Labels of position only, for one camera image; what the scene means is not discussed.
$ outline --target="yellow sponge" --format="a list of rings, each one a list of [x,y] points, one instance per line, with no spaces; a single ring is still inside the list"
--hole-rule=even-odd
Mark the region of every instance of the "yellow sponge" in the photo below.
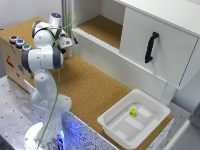
[[[132,109],[130,110],[130,115],[135,116],[136,113],[137,113],[137,109],[132,108]]]

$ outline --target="drawer handle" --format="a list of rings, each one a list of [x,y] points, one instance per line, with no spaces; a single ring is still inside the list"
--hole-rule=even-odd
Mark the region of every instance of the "drawer handle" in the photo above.
[[[147,52],[146,52],[146,56],[145,56],[145,63],[149,63],[150,61],[152,61],[153,57],[151,56],[151,52],[152,52],[152,48],[153,48],[153,44],[154,44],[154,40],[159,37],[159,34],[156,32],[153,32],[151,38],[149,39],[149,43],[148,43],[148,47],[147,47]]]

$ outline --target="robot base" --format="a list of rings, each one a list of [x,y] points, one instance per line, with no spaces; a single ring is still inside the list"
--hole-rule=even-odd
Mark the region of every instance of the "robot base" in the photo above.
[[[40,122],[40,123],[35,124],[34,126],[32,126],[26,132],[25,137],[24,137],[24,150],[49,150],[49,147],[47,145],[45,145],[45,146],[41,145],[38,148],[39,141],[37,140],[37,134],[38,134],[38,132],[40,131],[40,129],[42,127],[43,127],[43,123]]]

